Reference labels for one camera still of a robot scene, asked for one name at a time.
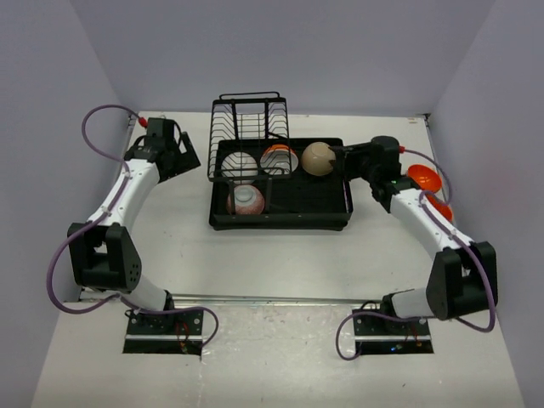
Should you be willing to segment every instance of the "red connector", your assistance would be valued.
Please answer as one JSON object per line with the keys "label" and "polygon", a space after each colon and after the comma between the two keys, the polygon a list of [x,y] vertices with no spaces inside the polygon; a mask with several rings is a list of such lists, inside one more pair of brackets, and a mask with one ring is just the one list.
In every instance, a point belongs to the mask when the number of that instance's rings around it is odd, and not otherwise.
{"label": "red connector", "polygon": [[138,123],[142,128],[147,128],[147,120],[144,117],[139,117]]}

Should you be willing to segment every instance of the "beige bowl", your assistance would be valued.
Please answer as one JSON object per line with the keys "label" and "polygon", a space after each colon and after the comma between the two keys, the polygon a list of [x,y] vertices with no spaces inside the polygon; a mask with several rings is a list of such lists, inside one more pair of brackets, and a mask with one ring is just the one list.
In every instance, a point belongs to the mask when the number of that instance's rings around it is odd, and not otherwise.
{"label": "beige bowl", "polygon": [[334,162],[336,158],[334,151],[329,149],[327,143],[314,142],[304,150],[301,162],[306,173],[313,176],[325,176],[332,171],[331,161]]}

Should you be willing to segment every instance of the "robotic arm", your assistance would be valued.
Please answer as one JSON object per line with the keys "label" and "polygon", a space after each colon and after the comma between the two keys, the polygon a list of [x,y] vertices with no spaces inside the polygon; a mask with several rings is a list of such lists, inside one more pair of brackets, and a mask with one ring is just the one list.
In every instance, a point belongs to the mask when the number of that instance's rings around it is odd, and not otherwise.
{"label": "robotic arm", "polygon": [[[179,131],[178,141],[174,138],[176,127]],[[185,153],[179,148],[181,143],[184,144]],[[78,285],[119,292],[142,309],[170,310],[173,309],[170,293],[142,275],[141,260],[130,233],[150,191],[159,183],[199,167],[200,162],[189,135],[181,132],[175,121],[162,118],[149,119],[146,135],[134,142],[124,160],[130,175],[115,207],[107,211],[108,203],[127,177],[124,172],[87,223],[107,212],[105,219],[70,243],[74,277]],[[68,236],[84,225],[72,224]]]}
{"label": "robotic arm", "polygon": [[428,216],[420,202],[422,192],[418,184],[400,173],[402,148],[397,139],[377,136],[369,143],[331,149],[337,155],[336,166],[340,167],[345,178],[348,181],[356,178],[367,181],[374,199],[405,225],[433,259],[427,286],[386,295],[380,306],[384,314],[401,319],[426,316],[448,320],[488,309],[484,282],[464,247],[468,247],[484,267],[496,304],[496,253],[493,246],[488,242],[474,242],[423,198],[427,211],[444,228]]}

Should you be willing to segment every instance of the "wire rack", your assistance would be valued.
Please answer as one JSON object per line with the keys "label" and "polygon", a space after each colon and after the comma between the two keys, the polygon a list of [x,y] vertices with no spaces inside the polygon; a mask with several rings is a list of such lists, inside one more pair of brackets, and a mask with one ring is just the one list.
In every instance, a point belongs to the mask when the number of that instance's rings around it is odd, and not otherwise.
{"label": "wire rack", "polygon": [[[273,161],[264,156],[272,145],[286,146]],[[279,93],[226,93],[213,101],[207,169],[210,181],[289,178],[290,149],[287,104]]]}

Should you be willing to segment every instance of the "black metal base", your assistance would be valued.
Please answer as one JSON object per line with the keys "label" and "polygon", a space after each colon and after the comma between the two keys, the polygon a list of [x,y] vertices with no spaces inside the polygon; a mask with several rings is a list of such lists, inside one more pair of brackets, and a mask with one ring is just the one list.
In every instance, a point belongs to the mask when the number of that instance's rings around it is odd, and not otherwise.
{"label": "black metal base", "polygon": [[203,312],[153,315],[128,310],[125,315],[123,353],[201,355]]}
{"label": "black metal base", "polygon": [[[379,301],[365,302],[365,310]],[[355,350],[360,354],[432,354],[433,345],[428,323],[393,323],[374,316],[354,319]]]}

